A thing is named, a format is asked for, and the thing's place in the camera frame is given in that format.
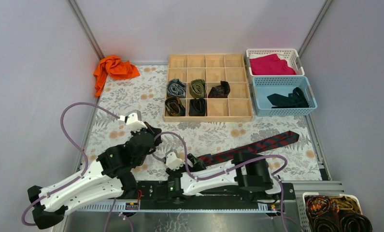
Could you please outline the red navy striped tie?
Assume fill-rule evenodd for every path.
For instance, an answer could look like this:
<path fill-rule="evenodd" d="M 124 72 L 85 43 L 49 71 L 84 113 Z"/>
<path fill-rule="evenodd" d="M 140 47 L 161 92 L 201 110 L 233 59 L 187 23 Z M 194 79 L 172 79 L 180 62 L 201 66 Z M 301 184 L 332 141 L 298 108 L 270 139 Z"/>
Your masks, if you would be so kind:
<path fill-rule="evenodd" d="M 258 154 L 272 149 L 284 147 L 299 140 L 299 134 L 293 131 L 286 131 L 281 134 L 274 135 L 272 137 L 243 145 L 234 149 L 230 149 L 217 154 L 206 154 L 199 157 L 203 161 L 205 166 L 212 166 L 215 164 L 223 163 L 233 159 L 234 154 L 239 152 L 250 152 Z"/>

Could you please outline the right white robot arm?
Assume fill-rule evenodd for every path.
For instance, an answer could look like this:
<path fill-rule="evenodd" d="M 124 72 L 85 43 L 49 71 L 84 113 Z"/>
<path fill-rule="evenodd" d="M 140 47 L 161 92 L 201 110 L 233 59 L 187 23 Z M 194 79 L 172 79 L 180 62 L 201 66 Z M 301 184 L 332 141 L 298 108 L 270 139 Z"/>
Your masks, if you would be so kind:
<path fill-rule="evenodd" d="M 168 198 L 176 203 L 188 197 L 222 194 L 259 201 L 263 196 L 276 199 L 283 193 L 281 179 L 271 173 L 266 157 L 250 152 L 235 153 L 217 168 L 207 168 L 193 155 L 183 160 L 169 152 L 166 166 L 169 176 L 164 186 Z"/>

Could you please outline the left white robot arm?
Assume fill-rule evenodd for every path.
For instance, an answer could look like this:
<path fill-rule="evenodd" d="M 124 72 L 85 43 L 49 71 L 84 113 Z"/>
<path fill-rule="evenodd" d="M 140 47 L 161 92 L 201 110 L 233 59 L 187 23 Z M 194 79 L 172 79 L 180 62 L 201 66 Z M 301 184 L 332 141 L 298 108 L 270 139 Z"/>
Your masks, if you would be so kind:
<path fill-rule="evenodd" d="M 130 199 L 137 195 L 138 184 L 132 169 L 141 166 L 147 155 L 161 144 L 162 129 L 149 124 L 124 144 L 107 148 L 89 165 L 85 173 L 77 172 L 49 187 L 32 186 L 28 198 L 32 204 L 32 226 L 47 229 L 65 216 L 86 205 L 109 198 Z"/>

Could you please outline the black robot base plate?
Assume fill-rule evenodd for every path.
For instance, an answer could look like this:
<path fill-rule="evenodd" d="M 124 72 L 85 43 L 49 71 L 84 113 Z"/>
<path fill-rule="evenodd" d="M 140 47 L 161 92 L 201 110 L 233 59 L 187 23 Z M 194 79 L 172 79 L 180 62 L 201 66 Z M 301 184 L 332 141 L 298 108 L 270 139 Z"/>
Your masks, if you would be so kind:
<path fill-rule="evenodd" d="M 290 183 L 284 183 L 278 193 L 272 193 L 272 182 L 244 181 L 242 184 L 215 187 L 203 190 L 198 195 L 186 196 L 180 189 L 179 181 L 140 181 L 137 188 L 127 193 L 118 193 L 114 197 L 118 199 L 151 200 L 158 203 L 181 204 L 194 198 L 226 198 L 236 199 L 240 197 L 246 202 L 279 203 L 283 200 L 294 200 L 296 195 L 294 187 Z"/>

